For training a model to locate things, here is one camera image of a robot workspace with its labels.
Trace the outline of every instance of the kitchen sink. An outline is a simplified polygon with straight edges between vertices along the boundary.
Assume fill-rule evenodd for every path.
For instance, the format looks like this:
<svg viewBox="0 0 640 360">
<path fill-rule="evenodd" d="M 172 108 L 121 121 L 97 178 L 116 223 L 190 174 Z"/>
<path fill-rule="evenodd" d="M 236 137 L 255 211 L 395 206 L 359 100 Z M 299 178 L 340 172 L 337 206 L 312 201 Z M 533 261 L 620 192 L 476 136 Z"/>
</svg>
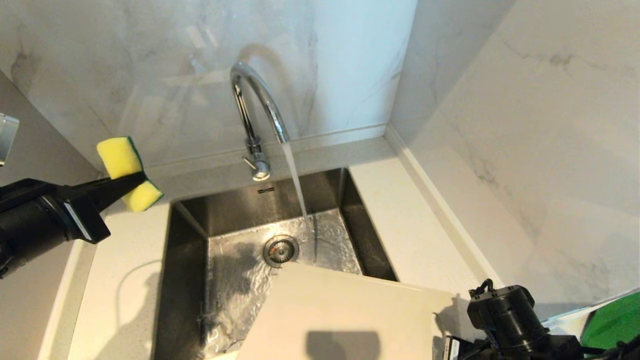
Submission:
<svg viewBox="0 0 640 360">
<path fill-rule="evenodd" d="M 307 218 L 292 179 L 173 204 L 154 359 L 240 349 L 288 261 L 397 280 L 346 168 L 300 184 Z"/>
</svg>

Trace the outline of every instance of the gooseneck faucet spout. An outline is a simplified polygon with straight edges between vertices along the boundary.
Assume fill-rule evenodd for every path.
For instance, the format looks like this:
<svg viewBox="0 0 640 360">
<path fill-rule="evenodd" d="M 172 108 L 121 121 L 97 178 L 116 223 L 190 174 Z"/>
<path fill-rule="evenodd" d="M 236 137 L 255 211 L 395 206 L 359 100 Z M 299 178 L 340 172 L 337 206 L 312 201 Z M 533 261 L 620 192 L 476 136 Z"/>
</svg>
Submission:
<svg viewBox="0 0 640 360">
<path fill-rule="evenodd" d="M 242 118 L 244 131 L 246 132 L 246 140 L 244 144 L 249 152 L 250 158 L 244 158 L 245 162 L 249 164 L 252 169 L 253 180 L 264 181 L 269 178 L 270 166 L 267 162 L 266 156 L 262 151 L 262 142 L 260 137 L 253 131 L 253 125 L 249 116 L 249 111 L 246 107 L 243 95 L 243 81 L 248 83 L 255 95 L 260 100 L 264 111 L 267 113 L 267 118 L 273 128 L 273 133 L 279 143 L 285 143 L 289 141 L 289 134 L 282 122 L 282 116 L 276 106 L 273 96 L 269 88 L 264 83 L 264 80 L 258 75 L 258 73 L 249 65 L 243 62 L 237 62 L 231 68 L 231 89 L 236 98 L 236 104 L 238 105 L 238 111 Z"/>
</svg>

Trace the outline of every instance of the water stream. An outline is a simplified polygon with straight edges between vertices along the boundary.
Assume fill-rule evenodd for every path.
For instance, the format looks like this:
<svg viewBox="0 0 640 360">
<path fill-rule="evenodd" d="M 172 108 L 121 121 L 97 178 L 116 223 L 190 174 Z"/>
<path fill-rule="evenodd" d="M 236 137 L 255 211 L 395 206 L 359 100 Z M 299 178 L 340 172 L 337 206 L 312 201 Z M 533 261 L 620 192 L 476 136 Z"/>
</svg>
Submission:
<svg viewBox="0 0 640 360">
<path fill-rule="evenodd" d="M 300 203 L 300 209 L 302 209 L 302 216 L 307 219 L 307 207 L 305 206 L 305 198 L 302 196 L 302 188 L 300 188 L 300 178 L 298 177 L 298 171 L 296 170 L 296 163 L 293 161 L 293 152 L 291 152 L 291 145 L 288 142 L 282 144 L 282 150 L 284 150 L 284 156 L 287 157 L 289 163 L 289 169 L 291 170 L 291 177 L 293 177 L 293 185 L 296 187 L 296 193 L 298 193 L 298 202 Z"/>
</svg>

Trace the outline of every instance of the green object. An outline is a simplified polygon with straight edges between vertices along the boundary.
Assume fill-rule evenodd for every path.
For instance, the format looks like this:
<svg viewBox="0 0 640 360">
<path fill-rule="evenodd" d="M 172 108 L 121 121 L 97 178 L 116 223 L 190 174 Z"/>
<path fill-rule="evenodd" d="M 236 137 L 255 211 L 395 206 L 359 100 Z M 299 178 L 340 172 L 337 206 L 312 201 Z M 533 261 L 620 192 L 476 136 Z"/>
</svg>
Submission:
<svg viewBox="0 0 640 360">
<path fill-rule="evenodd" d="M 612 348 L 640 334 L 640 292 L 597 309 L 582 332 L 582 346 Z"/>
</svg>

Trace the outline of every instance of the quartz countertop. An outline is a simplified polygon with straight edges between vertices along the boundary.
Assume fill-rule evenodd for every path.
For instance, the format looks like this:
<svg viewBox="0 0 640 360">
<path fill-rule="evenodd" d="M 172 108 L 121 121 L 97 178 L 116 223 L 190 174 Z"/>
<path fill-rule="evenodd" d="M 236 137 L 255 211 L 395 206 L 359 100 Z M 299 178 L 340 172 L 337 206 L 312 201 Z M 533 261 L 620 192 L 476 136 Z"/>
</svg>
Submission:
<svg viewBox="0 0 640 360">
<path fill-rule="evenodd" d="M 269 154 L 274 180 L 289 177 Z M 348 167 L 401 282 L 459 298 L 479 283 L 387 141 L 362 140 L 300 151 L 298 172 Z M 253 184 L 244 163 L 154 179 L 166 197 L 142 213 L 109 210 L 111 237 L 97 245 L 84 288 L 70 360 L 149 358 L 171 202 Z"/>
</svg>

